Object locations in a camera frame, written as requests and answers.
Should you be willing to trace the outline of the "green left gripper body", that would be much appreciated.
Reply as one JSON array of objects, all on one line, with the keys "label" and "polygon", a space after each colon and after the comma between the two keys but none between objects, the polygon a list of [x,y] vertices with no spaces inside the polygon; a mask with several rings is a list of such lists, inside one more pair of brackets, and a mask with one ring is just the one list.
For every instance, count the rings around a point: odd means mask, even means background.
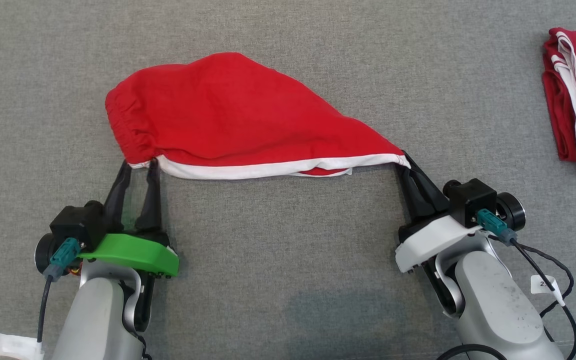
[{"label": "green left gripper body", "polygon": [[172,248],[132,234],[106,234],[93,251],[81,251],[78,257],[163,277],[179,274],[179,256]]}]

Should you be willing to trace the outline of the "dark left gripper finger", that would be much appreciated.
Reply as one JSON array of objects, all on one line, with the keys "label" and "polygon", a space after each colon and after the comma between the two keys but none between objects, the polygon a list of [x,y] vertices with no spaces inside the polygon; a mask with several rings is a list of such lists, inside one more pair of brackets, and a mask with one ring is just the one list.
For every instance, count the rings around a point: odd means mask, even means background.
[{"label": "dark left gripper finger", "polygon": [[162,230],[162,192],[160,166],[157,159],[150,161],[146,174],[147,189],[140,215],[135,220],[138,231]]},{"label": "dark left gripper finger", "polygon": [[103,203],[103,224],[109,234],[121,233],[124,230],[122,212],[126,191],[130,187],[131,171],[130,165],[123,161]]}]

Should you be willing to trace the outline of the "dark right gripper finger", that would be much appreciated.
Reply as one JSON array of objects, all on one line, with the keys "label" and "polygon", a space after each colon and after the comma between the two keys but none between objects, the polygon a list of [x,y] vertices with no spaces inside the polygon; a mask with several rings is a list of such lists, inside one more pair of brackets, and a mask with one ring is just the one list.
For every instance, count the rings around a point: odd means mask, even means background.
[{"label": "dark right gripper finger", "polygon": [[435,214],[432,189],[434,184],[416,167],[397,166],[397,176],[410,220],[420,221]]},{"label": "dark right gripper finger", "polygon": [[447,214],[450,201],[407,152],[404,156],[409,167],[401,168],[401,189],[407,212],[410,215]]}]

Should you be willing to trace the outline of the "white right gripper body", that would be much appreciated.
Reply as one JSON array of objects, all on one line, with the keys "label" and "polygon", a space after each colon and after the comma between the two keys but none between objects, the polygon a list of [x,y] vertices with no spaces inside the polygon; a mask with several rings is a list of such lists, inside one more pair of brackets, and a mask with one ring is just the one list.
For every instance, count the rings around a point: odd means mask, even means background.
[{"label": "white right gripper body", "polygon": [[407,237],[395,249],[396,265],[400,272],[407,273],[481,229],[482,226],[478,224],[467,228],[451,215],[434,219]]}]

